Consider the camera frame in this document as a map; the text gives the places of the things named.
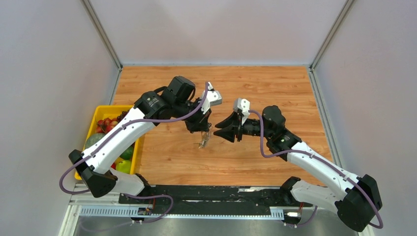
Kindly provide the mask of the key holder with red handle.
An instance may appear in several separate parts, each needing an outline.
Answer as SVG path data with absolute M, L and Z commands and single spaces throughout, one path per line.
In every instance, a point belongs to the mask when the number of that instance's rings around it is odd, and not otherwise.
M 201 141 L 198 143 L 198 148 L 205 148 L 208 145 L 208 142 L 211 138 L 211 131 L 202 131 L 201 132 Z

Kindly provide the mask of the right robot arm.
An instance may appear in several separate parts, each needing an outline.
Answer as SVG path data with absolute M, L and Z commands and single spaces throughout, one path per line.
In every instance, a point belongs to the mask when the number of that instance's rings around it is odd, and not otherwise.
M 383 203 L 376 180 L 370 175 L 360 177 L 322 157 L 287 129 L 285 122 L 276 105 L 265 107 L 262 113 L 244 106 L 216 124 L 214 135 L 232 143 L 241 141 L 244 135 L 258 136 L 264 158 L 280 157 L 323 183 L 318 186 L 290 177 L 281 186 L 283 203 L 291 206 L 301 202 L 324 208 L 356 232 L 367 226 L 383 228 L 379 213 Z

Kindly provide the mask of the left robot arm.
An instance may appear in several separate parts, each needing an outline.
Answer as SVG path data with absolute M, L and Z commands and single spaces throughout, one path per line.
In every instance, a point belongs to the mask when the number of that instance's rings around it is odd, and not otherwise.
M 195 84 L 175 76 L 168 86 L 142 94 L 126 116 L 103 138 L 84 151 L 73 150 L 69 159 L 87 190 L 95 198 L 115 191 L 131 195 L 140 204 L 150 198 L 150 190 L 139 174 L 126 174 L 111 165 L 135 141 L 161 123 L 183 120 L 193 132 L 208 132 L 211 107 L 222 103 L 222 96 L 207 82 L 203 95 L 191 101 Z

